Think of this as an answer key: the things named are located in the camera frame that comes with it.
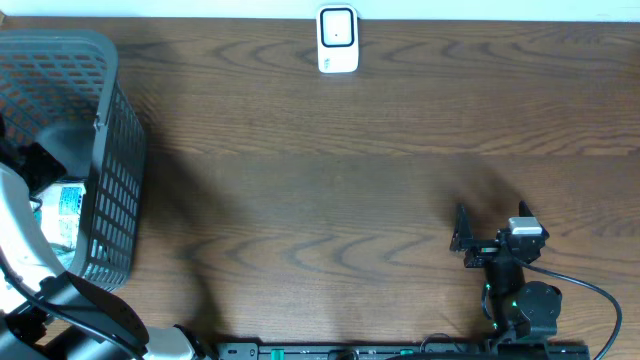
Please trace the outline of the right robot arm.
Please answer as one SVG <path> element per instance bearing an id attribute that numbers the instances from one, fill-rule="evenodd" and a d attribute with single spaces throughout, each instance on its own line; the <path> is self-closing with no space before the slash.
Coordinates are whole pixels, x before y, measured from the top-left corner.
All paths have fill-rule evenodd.
<path id="1" fill-rule="evenodd" d="M 486 240 L 474 236 L 465 208 L 456 208 L 450 250 L 465 254 L 465 267 L 484 270 L 481 304 L 494 323 L 494 346 L 543 342 L 557 333 L 562 293 L 547 283 L 526 281 L 523 271 L 541 256 L 548 238 L 525 202 L 519 203 L 518 216 L 509 218 L 506 227 Z"/>

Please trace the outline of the white blue snack bag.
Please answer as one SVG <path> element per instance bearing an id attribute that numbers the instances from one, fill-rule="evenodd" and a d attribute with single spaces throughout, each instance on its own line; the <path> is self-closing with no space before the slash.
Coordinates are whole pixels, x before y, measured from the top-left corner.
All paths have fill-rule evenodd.
<path id="1" fill-rule="evenodd" d="M 85 193 L 82 183 L 58 182 L 30 199 L 36 222 L 57 256 L 76 250 Z"/>

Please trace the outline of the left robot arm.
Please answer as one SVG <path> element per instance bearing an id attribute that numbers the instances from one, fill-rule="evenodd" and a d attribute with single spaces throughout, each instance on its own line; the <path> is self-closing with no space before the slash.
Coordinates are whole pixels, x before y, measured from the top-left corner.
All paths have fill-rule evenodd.
<path id="1" fill-rule="evenodd" d="M 216 359 L 188 329 L 146 327 L 121 298 L 69 272 L 36 221 L 36 196 L 92 164 L 93 125 L 57 123 L 29 145 L 1 141 L 1 271 L 20 303 L 1 314 L 9 359 Z"/>

